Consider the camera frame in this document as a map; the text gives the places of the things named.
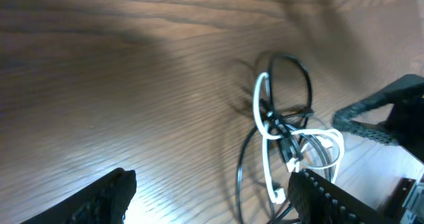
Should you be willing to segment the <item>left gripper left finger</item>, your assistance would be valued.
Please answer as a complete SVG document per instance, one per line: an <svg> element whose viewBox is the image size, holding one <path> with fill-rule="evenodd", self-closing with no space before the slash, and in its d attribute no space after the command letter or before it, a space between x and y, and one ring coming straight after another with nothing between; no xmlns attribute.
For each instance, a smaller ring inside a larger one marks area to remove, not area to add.
<svg viewBox="0 0 424 224"><path fill-rule="evenodd" d="M24 224L123 224L136 192L136 172L116 168Z"/></svg>

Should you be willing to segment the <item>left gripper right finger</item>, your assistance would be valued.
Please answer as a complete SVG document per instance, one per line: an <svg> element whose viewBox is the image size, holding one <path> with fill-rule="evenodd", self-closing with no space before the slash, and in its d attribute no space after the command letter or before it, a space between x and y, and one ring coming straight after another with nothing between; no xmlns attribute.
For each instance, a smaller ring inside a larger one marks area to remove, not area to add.
<svg viewBox="0 0 424 224"><path fill-rule="evenodd" d="M394 224L309 169L291 174L287 198L302 223Z"/></svg>

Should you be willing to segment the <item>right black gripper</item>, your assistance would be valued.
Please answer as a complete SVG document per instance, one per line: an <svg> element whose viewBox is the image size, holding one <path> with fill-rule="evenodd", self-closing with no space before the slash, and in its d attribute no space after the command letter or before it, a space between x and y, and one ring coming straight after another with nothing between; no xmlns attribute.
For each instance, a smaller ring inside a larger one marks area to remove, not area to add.
<svg viewBox="0 0 424 224"><path fill-rule="evenodd" d="M392 104L388 118L376 125L354 118ZM423 77L407 74L380 91L333 115L332 126L387 145L400 145L423 163Z"/></svg>

